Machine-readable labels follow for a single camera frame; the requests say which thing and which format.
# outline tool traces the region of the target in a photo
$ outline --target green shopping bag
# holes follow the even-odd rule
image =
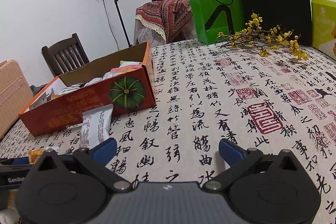
[[[336,0],[311,0],[313,47],[336,59]]]
[[[217,34],[234,34],[244,29],[241,0],[190,0],[198,40],[213,44]]]

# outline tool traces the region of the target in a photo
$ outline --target patterned blanket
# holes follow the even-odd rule
[[[135,19],[171,43],[192,16],[189,0],[153,1],[137,8]]]

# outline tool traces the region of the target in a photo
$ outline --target chair backrest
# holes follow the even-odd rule
[[[54,76],[74,70],[89,63],[76,33],[51,47],[44,46],[42,55]]]

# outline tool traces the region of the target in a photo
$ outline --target table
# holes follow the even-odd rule
[[[287,50],[256,52],[196,40],[153,49],[157,106],[113,117],[118,154],[107,168],[132,182],[208,181],[228,168],[223,137],[242,148],[291,149],[321,194],[314,223],[336,217],[336,62],[307,47],[304,63]],[[251,111],[267,113],[262,122]],[[80,128],[34,138],[19,121],[0,143],[0,157],[32,149],[79,147]]]

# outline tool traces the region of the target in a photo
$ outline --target screw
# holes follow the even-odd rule
[[[78,148],[78,150],[81,151],[81,152],[84,152],[84,153],[87,153],[89,151],[89,149],[86,148],[86,147],[80,147],[80,148]]]
[[[205,187],[209,190],[219,190],[222,187],[222,185],[220,182],[212,180],[205,183]]]
[[[127,190],[131,186],[131,184],[126,180],[120,180],[115,182],[113,186],[118,190]]]
[[[257,149],[256,149],[256,148],[253,148],[253,147],[250,147],[250,148],[247,149],[247,151],[248,151],[248,152],[252,152],[252,151],[257,151]]]

